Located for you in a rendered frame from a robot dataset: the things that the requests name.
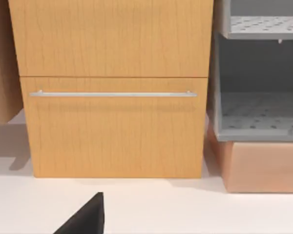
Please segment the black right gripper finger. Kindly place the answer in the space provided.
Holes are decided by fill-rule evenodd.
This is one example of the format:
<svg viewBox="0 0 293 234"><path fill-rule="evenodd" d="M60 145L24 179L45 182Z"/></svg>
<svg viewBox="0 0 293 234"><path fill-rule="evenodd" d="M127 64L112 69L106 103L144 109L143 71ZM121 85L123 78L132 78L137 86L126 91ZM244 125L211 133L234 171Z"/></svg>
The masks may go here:
<svg viewBox="0 0 293 234"><path fill-rule="evenodd" d="M104 234L104 193L96 193L53 234Z"/></svg>

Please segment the pale wooden cupboard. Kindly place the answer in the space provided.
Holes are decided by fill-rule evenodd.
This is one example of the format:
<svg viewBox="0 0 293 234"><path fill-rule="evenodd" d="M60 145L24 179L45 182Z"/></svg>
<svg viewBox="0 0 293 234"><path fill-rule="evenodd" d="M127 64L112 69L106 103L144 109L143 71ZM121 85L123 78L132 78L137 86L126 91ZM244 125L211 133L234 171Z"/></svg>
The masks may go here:
<svg viewBox="0 0 293 234"><path fill-rule="evenodd" d="M8 0L0 0L0 125L23 108Z"/></svg>

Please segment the plain wooden drawer front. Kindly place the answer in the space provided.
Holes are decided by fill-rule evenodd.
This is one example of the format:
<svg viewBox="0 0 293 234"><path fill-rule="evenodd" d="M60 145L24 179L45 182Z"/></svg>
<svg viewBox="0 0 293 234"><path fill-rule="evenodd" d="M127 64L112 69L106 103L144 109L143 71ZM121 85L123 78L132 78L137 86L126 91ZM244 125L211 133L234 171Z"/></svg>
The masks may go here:
<svg viewBox="0 0 293 234"><path fill-rule="evenodd" d="M24 77L206 77L213 0L8 0Z"/></svg>

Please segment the grey pierced drawer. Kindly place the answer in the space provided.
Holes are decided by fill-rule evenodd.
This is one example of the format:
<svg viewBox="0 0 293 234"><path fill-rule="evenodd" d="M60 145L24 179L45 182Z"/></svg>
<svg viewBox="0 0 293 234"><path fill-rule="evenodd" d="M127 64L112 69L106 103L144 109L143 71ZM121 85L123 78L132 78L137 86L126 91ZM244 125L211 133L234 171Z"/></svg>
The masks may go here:
<svg viewBox="0 0 293 234"><path fill-rule="evenodd" d="M293 40L293 0L215 0L214 28L227 39Z"/></svg>

